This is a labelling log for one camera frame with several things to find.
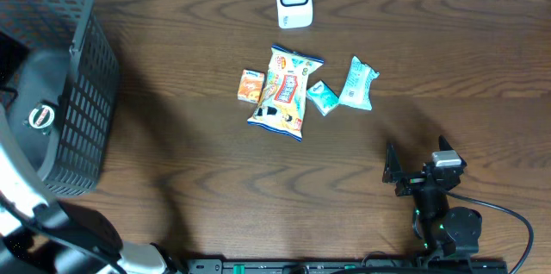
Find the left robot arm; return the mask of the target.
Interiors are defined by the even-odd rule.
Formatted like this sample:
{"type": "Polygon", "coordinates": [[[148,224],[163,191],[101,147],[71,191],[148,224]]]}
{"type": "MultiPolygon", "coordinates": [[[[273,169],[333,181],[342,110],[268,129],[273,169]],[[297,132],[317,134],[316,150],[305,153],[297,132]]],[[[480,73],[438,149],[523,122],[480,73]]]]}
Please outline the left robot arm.
{"type": "Polygon", "coordinates": [[[1,39],[19,75],[1,108],[1,269],[8,273],[184,273],[156,244],[121,239],[108,219],[74,205],[96,186],[118,88],[101,34],[31,48],[1,39]]]}

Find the green Zam-Buk ointment box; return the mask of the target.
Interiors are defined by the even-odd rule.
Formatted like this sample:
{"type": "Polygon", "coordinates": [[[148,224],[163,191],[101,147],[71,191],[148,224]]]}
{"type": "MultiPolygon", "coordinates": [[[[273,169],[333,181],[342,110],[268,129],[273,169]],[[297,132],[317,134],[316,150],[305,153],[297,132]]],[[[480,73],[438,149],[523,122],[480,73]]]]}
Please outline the green Zam-Buk ointment box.
{"type": "Polygon", "coordinates": [[[33,130],[49,135],[55,120],[55,108],[47,103],[37,103],[29,112],[24,124],[33,130]]]}

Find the large wet wipes pack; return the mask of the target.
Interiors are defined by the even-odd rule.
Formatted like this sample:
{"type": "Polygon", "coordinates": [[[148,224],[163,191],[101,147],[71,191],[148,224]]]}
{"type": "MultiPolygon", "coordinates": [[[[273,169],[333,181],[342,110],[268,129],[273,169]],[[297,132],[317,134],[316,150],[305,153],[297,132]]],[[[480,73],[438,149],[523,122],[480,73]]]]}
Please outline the large wet wipes pack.
{"type": "Polygon", "coordinates": [[[369,97],[370,87],[372,82],[379,76],[379,72],[375,71],[370,65],[362,63],[357,56],[354,56],[339,96],[339,103],[351,108],[370,111],[372,109],[369,97]]]}

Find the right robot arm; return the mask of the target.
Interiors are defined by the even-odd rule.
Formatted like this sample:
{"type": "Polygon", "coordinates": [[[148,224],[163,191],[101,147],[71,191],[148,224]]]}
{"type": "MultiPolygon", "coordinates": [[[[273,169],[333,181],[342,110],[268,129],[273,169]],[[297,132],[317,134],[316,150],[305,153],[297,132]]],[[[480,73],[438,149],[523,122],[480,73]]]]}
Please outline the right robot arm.
{"type": "Polygon", "coordinates": [[[447,195],[461,182],[466,161],[447,140],[438,138],[439,150],[431,154],[418,172],[407,173],[401,167],[392,144],[387,144],[382,181],[395,185],[396,196],[411,196],[412,228],[425,243],[426,252],[414,264],[422,268],[447,260],[468,262],[479,251],[482,218],[478,211],[449,206],[447,195]]]}

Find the yellow snack chip bag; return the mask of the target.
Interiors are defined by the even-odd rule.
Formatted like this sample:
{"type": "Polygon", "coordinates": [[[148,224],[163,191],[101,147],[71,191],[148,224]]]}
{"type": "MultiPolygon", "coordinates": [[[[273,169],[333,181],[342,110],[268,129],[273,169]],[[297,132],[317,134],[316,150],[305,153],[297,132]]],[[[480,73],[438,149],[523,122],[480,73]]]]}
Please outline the yellow snack chip bag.
{"type": "Polygon", "coordinates": [[[309,75],[323,59],[273,45],[266,84],[247,123],[302,141],[309,75]]]}

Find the orange Kleenex tissue pack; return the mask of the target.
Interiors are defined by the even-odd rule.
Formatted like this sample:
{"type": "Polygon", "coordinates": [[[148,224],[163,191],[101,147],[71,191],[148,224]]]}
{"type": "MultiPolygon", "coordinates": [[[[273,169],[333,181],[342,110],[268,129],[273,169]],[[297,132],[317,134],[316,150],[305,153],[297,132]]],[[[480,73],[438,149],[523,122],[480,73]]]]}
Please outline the orange Kleenex tissue pack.
{"type": "Polygon", "coordinates": [[[265,75],[262,72],[243,70],[238,86],[238,100],[249,103],[258,103],[264,83],[265,75]]]}

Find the green Kleenex tissue pack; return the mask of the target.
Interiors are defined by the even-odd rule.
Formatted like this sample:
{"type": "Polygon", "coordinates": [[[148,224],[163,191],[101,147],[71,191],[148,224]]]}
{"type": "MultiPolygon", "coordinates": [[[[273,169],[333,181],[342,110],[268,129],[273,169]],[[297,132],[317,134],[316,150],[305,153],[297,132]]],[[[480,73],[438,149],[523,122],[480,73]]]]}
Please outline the green Kleenex tissue pack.
{"type": "Polygon", "coordinates": [[[323,116],[328,115],[339,105],[337,95],[322,80],[306,91],[306,97],[314,103],[323,116]]]}

